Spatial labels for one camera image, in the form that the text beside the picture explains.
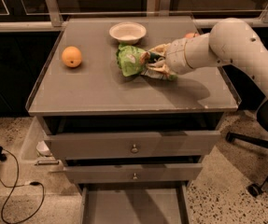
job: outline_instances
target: drawer knob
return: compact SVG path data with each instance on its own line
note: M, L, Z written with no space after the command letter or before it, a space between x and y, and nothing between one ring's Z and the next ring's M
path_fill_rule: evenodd
M133 145L131 152L137 153L138 151L139 151L139 149L137 149L137 147L135 145Z
M137 175L134 173L133 180L137 180Z

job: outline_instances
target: power cord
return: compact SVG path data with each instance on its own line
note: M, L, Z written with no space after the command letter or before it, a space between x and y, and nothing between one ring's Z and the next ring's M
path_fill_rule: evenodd
M17 165L17 171L16 171L16 179L15 179L15 182L14 182L13 186L8 186L8 185L6 185L6 184L2 181L2 179L0 178L0 182L2 183L2 185L3 185L5 188L12 189L11 192L9 193L9 195L7 196L7 198L6 198L6 200L5 200L4 204L3 204L3 206L2 206L2 210L1 210L1 218L2 218L2 220L3 220L5 223L7 223L7 224L19 224L19 223L22 223L22 222L24 222L24 221L30 219L31 217L33 217L33 216L40 210L40 207L42 206L42 204L43 204L43 202L44 202L44 199L45 199L45 188L44 188L44 186L43 186L42 183L37 182L37 181L33 181L33 182L29 183L30 186L41 186L41 188L42 188L42 199L41 199L40 205L39 205L39 206L37 207L37 209L33 212L33 214L31 214L29 217L27 217L27 218L25 218L25 219L23 219L23 220L20 220L20 221L18 221L18 222L9 222L9 221L5 220L5 218L4 218L4 210L5 210L5 206L6 206L7 202L8 202L8 200L10 199L10 197L11 197L11 195L12 195L14 189L15 189L15 188L24 187L24 186L27 186L27 185L17 185L17 183L18 183L18 181L19 181L19 175L20 175L19 162L18 162L18 160L17 160L17 158L15 157L14 154L12 154L11 152L9 152L8 150L5 150L5 149L3 149L3 150L4 150L5 152L7 152L8 154L10 154L10 155L14 158L14 160L15 160L15 162L16 162L16 165Z

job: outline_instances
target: terrazzo floor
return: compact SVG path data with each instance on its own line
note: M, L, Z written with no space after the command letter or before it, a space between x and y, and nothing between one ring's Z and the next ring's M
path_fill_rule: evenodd
M62 165L37 166L31 155L27 157L22 153L29 140L36 142L32 136L39 138L37 133L33 134L33 128L33 118L0 118L0 146L19 161L18 184L38 181L45 187L40 210L24 223L79 223L81 196L62 173ZM268 150L238 140L234 145L225 141L228 131L263 139L268 139L268 133L245 111L228 114L220 131L221 138L203 161L204 169L188 188L191 223L268 224L268 191L254 198L246 190L246 186L261 183L267 176ZM14 184L16 170L10 155L0 162L0 177L6 185ZM0 223L4 223L1 210L10 192L11 189L0 182ZM4 219L13 223L28 217L39 206L41 198L40 186L16 188L4 208Z

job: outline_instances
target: orange fruit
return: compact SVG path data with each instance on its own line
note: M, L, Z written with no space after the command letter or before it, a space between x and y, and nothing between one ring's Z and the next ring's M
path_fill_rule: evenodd
M77 67L81 63L81 52L76 47L67 47L62 53L62 61L68 67Z

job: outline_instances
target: robotic hand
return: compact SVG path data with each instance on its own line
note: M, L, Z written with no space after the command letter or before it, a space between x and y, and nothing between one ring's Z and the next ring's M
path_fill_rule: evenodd
M244 21L225 19L209 34L173 41L165 53L165 62L179 75L201 67L232 64L268 98L268 50Z

